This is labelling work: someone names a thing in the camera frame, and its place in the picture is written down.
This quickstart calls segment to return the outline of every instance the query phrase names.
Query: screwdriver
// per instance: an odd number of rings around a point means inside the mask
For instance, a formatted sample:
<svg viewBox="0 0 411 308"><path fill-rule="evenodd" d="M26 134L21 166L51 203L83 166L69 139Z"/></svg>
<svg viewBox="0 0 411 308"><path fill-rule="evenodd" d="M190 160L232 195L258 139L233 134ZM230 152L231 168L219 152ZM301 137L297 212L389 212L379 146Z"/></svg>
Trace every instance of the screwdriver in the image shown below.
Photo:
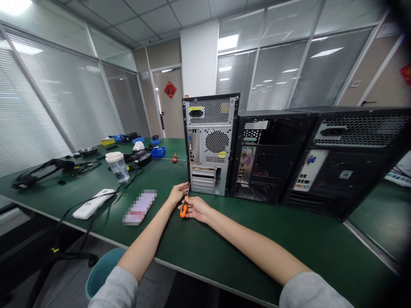
<svg viewBox="0 0 411 308"><path fill-rule="evenodd" d="M187 191L187 195L184 197L183 206L181 206L181 208L180 208L180 217L182 217L182 218L185 217L185 215L187 213L187 209L188 209L187 201L185 200L185 198L189 198L188 191Z"/></svg>

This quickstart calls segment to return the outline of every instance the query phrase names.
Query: small orange object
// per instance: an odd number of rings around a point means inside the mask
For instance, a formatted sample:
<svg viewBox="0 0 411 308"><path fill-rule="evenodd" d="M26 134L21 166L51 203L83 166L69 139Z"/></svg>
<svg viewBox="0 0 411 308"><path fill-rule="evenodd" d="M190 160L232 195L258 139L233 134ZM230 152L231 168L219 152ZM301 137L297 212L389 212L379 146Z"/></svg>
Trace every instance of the small orange object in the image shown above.
<svg viewBox="0 0 411 308"><path fill-rule="evenodd" d="M187 208L188 208L187 201L184 200L183 206L180 209L180 217L182 217L182 218L185 217L185 215L187 213Z"/></svg>

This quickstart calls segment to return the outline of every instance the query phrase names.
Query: plastic bottle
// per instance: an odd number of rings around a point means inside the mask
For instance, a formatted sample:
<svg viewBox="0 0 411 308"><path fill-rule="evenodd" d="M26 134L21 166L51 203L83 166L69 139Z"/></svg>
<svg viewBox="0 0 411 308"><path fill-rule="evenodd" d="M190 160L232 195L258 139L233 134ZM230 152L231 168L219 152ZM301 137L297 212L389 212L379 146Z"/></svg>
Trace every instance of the plastic bottle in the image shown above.
<svg viewBox="0 0 411 308"><path fill-rule="evenodd" d="M127 171L127 165L124 161L124 155L121 152L107 153L106 161L120 183L125 182L130 178Z"/></svg>

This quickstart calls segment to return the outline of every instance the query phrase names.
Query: metal bowl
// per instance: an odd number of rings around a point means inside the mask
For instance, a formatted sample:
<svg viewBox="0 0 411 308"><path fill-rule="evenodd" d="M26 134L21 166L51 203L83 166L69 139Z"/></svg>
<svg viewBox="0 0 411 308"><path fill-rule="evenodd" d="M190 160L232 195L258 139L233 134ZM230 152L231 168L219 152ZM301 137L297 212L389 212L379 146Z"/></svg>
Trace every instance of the metal bowl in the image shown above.
<svg viewBox="0 0 411 308"><path fill-rule="evenodd" d="M81 150L78 150L81 155L91 155L98 151L98 147L88 147Z"/></svg>

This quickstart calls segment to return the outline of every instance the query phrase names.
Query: blue chair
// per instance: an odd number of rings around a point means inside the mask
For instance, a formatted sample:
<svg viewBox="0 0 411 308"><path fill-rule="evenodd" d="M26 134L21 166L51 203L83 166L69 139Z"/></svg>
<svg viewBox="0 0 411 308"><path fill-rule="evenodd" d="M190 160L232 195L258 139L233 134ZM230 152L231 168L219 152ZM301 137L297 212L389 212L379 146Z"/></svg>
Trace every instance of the blue chair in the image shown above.
<svg viewBox="0 0 411 308"><path fill-rule="evenodd" d="M115 248L106 253L93 267L86 283L86 296L89 300L91 300L104 285L108 275L110 275L124 253L125 249Z"/></svg>

